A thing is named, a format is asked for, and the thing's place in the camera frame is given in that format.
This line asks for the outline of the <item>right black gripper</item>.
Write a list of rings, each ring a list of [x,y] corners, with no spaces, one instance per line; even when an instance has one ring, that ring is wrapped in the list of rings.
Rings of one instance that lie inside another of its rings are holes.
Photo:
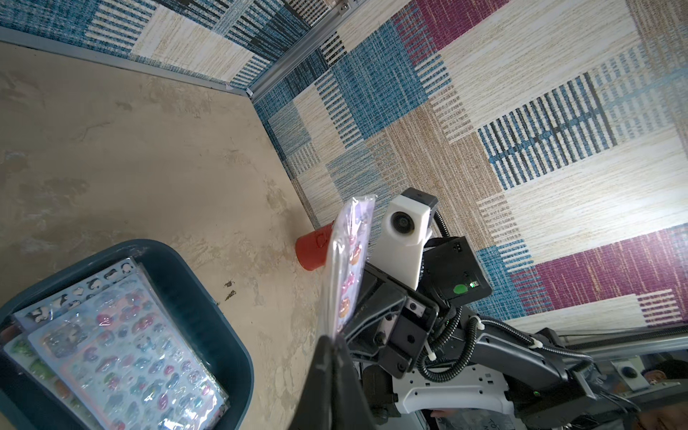
[[[438,314],[434,301],[368,263],[342,336],[354,360],[401,379],[415,368]]]

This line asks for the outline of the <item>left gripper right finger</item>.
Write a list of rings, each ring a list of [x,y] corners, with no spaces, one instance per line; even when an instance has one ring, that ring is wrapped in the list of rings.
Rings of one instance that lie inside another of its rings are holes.
[[[340,336],[334,344],[334,428],[376,429],[347,342]]]

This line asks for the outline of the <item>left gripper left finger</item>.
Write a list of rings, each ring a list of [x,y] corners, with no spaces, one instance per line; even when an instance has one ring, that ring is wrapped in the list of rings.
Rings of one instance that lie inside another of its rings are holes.
[[[331,428],[333,406],[333,341],[322,336],[315,347],[300,401],[289,430],[326,430]]]

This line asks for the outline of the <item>pink purple sticker sheet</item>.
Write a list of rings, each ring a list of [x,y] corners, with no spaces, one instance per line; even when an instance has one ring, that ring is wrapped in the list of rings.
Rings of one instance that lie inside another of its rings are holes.
[[[367,261],[376,207],[375,195],[352,197],[333,222],[322,273],[318,331],[336,340],[351,320]]]

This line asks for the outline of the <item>teal plastic storage box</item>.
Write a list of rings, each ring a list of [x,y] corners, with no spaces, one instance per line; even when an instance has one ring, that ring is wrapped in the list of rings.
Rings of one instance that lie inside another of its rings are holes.
[[[133,239],[93,254],[54,272],[23,290],[1,308],[1,327],[11,316],[51,294],[127,257],[143,265],[152,288],[192,349],[229,394],[229,410],[218,429],[238,429],[254,393],[252,358],[215,300],[192,269],[172,247],[152,240]],[[65,407],[52,401],[22,376],[6,358],[1,360],[1,411],[18,429],[70,429],[82,424]]]

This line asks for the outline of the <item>light blue sticker sheet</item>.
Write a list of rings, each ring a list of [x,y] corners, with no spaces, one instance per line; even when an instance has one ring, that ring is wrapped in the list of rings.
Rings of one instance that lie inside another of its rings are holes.
[[[141,274],[28,336],[105,429],[211,429],[229,396]]]

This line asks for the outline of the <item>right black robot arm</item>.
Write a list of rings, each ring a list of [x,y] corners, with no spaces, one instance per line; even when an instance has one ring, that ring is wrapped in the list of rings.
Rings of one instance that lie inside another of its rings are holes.
[[[422,410],[493,410],[528,429],[648,428],[641,414],[686,402],[685,378],[649,383],[615,363],[629,387],[617,392],[554,331],[525,333],[472,311],[491,288],[464,238],[433,239],[420,264],[416,290],[367,264],[343,331],[377,423]]]

